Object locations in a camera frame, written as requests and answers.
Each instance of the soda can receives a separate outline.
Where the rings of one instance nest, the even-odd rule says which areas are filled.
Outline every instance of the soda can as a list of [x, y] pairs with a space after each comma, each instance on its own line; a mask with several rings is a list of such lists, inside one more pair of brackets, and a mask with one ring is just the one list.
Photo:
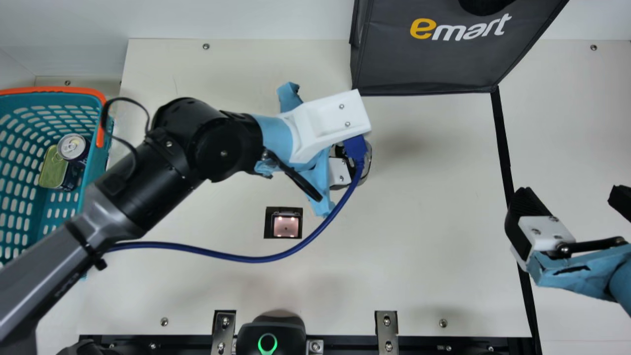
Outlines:
[[56, 145], [51, 145], [44, 155], [38, 185], [48, 189], [72, 191], [79, 183], [80, 172], [78, 167], [57, 153]]
[[77, 133], [69, 133], [61, 137], [57, 144], [57, 153], [80, 169], [85, 169], [85, 165], [88, 163], [89, 151], [90, 141]]

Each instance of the orange basket rim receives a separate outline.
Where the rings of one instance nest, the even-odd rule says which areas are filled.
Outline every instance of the orange basket rim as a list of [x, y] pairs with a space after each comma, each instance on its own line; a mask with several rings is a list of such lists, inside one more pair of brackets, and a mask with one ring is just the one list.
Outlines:
[[[102, 92], [92, 88], [78, 88], [78, 87], [25, 87], [25, 88], [10, 88], [6, 90], [0, 90], [0, 96], [14, 95], [17, 93], [36, 93], [36, 92], [62, 92], [62, 93], [78, 93], [82, 95], [90, 95], [96, 97], [101, 106], [105, 105], [105, 95]], [[97, 148], [103, 148], [105, 144], [105, 131], [98, 125], [97, 128]]]
[[83, 95], [91, 95], [96, 97], [101, 105], [105, 105], [105, 95], [102, 92], [92, 88], [78, 88], [78, 87], [24, 87], [24, 88], [10, 88], [0, 90], [0, 96], [2, 95], [14, 95], [17, 93], [36, 93], [36, 92], [63, 92], [63, 93], [80, 93]]

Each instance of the blue glove cover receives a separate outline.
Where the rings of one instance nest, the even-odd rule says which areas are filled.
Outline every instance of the blue glove cover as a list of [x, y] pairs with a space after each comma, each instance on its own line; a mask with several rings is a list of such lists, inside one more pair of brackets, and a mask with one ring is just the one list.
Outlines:
[[[286, 83], [276, 90], [281, 112], [291, 111], [302, 104], [302, 100], [298, 96], [299, 88], [300, 86], [297, 84]], [[261, 127], [263, 145], [274, 152], [286, 165], [294, 168], [322, 195], [320, 202], [316, 202], [307, 196], [315, 215], [320, 217], [328, 216], [333, 207], [335, 207], [329, 194], [329, 149], [320, 151], [306, 164], [289, 163], [289, 158], [292, 155], [293, 140], [292, 132], [285, 122], [276, 117], [259, 115], [252, 115], [252, 117]], [[276, 166], [273, 160], [268, 159], [256, 163], [254, 171], [270, 176], [274, 171], [280, 171], [280, 168]]]

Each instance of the white 3d printed part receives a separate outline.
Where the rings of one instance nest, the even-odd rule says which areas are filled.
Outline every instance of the white 3d printed part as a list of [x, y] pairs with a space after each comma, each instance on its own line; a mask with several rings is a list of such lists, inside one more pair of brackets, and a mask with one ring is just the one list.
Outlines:
[[292, 131], [290, 163], [306, 163], [322, 149], [371, 130], [358, 90], [305, 102], [277, 117]]

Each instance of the blue cable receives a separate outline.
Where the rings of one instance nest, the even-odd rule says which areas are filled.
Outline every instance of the blue cable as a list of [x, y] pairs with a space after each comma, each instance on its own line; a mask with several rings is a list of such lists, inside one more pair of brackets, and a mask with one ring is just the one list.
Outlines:
[[154, 249], [169, 249], [169, 250], [179, 250], [179, 251], [187, 251], [189, 253], [210, 256], [212, 258], [218, 258], [223, 260], [230, 260], [233, 262], [240, 263], [269, 263], [275, 262], [276, 260], [280, 260], [286, 258], [290, 255], [293, 255], [300, 251], [302, 248], [306, 247], [309, 243], [311, 243], [320, 233], [333, 221], [335, 216], [338, 215], [338, 212], [344, 207], [349, 197], [353, 194], [353, 191], [357, 187], [357, 184], [362, 178], [363, 171], [363, 159], [355, 159], [357, 164], [357, 170], [355, 176], [353, 176], [353, 181], [348, 186], [346, 193], [339, 200], [338, 204], [333, 208], [331, 213], [322, 221], [322, 223], [303, 241], [296, 244], [295, 246], [281, 252], [278, 254], [267, 255], [267, 256], [244, 256], [244, 255], [235, 255], [222, 253], [221, 251], [215, 251], [210, 249], [199, 248], [197, 246], [190, 246], [186, 244], [179, 243], [168, 243], [161, 241], [145, 241], [145, 242], [128, 242], [128, 243], [117, 243], [113, 247], [108, 250], [108, 253], [112, 251], [118, 250], [126, 250], [126, 249], [139, 249], [139, 248], [154, 248]]

